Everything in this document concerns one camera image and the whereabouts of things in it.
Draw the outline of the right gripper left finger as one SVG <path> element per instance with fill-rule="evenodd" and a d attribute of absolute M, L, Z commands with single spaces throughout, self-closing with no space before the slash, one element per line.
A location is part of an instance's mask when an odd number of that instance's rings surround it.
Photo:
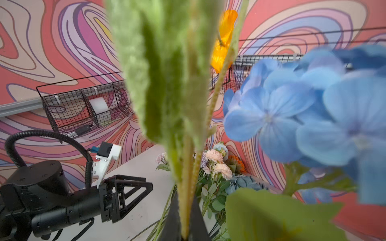
<path fill-rule="evenodd" d="M 165 225 L 159 236 L 160 241 L 180 241 L 181 240 L 181 220 L 179 214 L 178 193 L 172 199 Z"/>

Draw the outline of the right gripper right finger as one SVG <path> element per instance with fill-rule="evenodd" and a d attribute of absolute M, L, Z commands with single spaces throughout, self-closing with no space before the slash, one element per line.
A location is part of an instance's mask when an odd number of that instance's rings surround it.
<path fill-rule="evenodd" d="M 196 197 L 190 216 L 190 241 L 211 241 Z"/>

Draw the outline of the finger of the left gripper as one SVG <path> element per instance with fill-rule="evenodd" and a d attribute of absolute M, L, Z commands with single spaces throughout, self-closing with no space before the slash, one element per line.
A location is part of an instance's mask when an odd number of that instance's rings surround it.
<path fill-rule="evenodd" d="M 130 213 L 153 190 L 153 184 L 142 177 L 125 175 L 116 175 L 113 180 L 115 188 L 113 194 L 113 223 L 116 223 Z M 144 189 L 141 194 L 129 204 L 125 203 L 128 198 L 141 189 Z"/>

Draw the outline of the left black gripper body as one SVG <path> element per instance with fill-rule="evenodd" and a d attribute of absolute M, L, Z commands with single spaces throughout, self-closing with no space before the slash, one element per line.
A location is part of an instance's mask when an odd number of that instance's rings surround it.
<path fill-rule="evenodd" d="M 84 228 L 75 236 L 81 238 L 94 224 L 94 218 L 101 216 L 102 222 L 121 220 L 121 177 L 119 175 L 103 181 L 91 191 L 82 190 L 75 196 L 75 203 L 67 207 L 54 208 L 32 219 L 33 234 L 48 238 L 57 231 L 59 238 L 64 228 L 79 224 Z"/>

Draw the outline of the peach rose leafy stem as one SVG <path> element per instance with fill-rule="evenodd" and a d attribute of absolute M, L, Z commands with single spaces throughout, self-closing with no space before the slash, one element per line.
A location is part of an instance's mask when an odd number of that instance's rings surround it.
<path fill-rule="evenodd" d="M 209 228 L 211 237 L 217 235 L 225 222 L 226 189 L 235 173 L 236 165 L 229 162 L 229 151 L 223 142 L 203 152 L 196 196 L 203 216 L 214 222 Z"/>

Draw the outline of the orange poppy flower stem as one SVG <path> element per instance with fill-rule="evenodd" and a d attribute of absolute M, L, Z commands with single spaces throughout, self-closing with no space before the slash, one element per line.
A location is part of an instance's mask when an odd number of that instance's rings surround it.
<path fill-rule="evenodd" d="M 238 55 L 249 2 L 242 1 L 215 90 L 210 64 L 224 1 L 105 1 L 118 60 L 145 137 L 164 146 L 177 185 L 181 241 L 225 74 Z"/>

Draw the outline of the light blue hydrangea stem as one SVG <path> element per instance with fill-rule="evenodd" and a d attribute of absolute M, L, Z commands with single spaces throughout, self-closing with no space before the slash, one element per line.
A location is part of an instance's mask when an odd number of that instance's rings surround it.
<path fill-rule="evenodd" d="M 224 129 L 281 163 L 281 193 L 241 188 L 226 202 L 234 241 L 386 238 L 386 48 L 345 50 L 352 68 L 325 89 L 292 82 L 224 94 Z"/>

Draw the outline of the pink purple mixed bouquet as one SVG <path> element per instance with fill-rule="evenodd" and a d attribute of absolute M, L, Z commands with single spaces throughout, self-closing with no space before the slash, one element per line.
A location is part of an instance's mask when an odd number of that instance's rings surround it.
<path fill-rule="evenodd" d="M 170 165 L 167 161 L 167 154 L 166 153 L 161 153 L 157 157 L 156 161 L 157 161 L 156 170 L 164 170 L 167 172 L 170 171 Z M 152 231 L 150 232 L 150 234 L 146 238 L 146 241 L 157 241 L 159 239 L 161 232 L 163 231 L 163 228 L 165 226 L 166 218 L 167 218 L 168 213 L 170 211 L 171 203 L 175 197 L 176 192 L 177 192 L 177 186 L 174 185 L 169 193 L 169 196 L 168 196 L 168 199 L 167 199 L 166 204 L 164 206 L 161 218 L 159 220 L 157 220 L 156 222 L 152 223 L 151 225 L 149 225 L 148 227 L 146 227 L 145 229 L 143 229 L 142 231 L 140 231 L 137 235 L 135 235 L 132 239 L 130 239 L 131 241 L 136 241 L 143 233 L 148 231 L 150 228 L 152 228 Z"/>

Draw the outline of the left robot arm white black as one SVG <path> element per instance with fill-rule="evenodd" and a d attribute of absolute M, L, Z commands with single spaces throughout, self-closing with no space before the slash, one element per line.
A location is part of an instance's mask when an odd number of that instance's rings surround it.
<path fill-rule="evenodd" d="M 86 159 L 85 188 L 69 191 L 62 164 L 46 160 L 28 166 L 16 150 L 16 142 L 26 137 L 49 137 L 68 143 Z M 31 235 L 50 240 L 60 237 L 72 225 L 83 226 L 75 240 L 84 235 L 97 216 L 102 222 L 122 220 L 152 190 L 142 177 L 105 177 L 109 162 L 119 157 L 121 147 L 102 143 L 94 162 L 89 151 L 76 140 L 46 130 L 22 131 L 9 136 L 5 151 L 16 171 L 1 186 L 1 240 L 26 241 Z"/>

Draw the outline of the dusty blue hydrangea stem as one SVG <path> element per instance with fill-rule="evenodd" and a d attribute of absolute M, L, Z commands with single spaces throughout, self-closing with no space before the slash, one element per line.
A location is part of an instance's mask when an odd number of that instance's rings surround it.
<path fill-rule="evenodd" d="M 246 175 L 233 176 L 229 186 L 225 189 L 227 195 L 234 193 L 239 188 L 250 188 L 256 191 L 269 190 L 264 184 L 256 182 L 253 178 Z"/>

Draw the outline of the small black device in basket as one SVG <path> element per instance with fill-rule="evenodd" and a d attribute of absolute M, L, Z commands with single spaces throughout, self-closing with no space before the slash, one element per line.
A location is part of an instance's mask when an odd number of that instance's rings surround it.
<path fill-rule="evenodd" d="M 92 128 L 92 125 L 85 125 L 85 126 L 78 127 L 74 131 L 74 136 L 75 137 L 82 136 L 87 132 L 91 131 L 91 128 Z"/>

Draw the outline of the red protea flower stem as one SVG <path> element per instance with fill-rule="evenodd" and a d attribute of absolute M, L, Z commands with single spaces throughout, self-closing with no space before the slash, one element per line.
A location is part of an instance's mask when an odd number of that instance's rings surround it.
<path fill-rule="evenodd" d="M 243 161 L 237 156 L 229 156 L 227 159 L 227 165 L 230 167 L 232 172 L 237 175 L 246 171 Z"/>

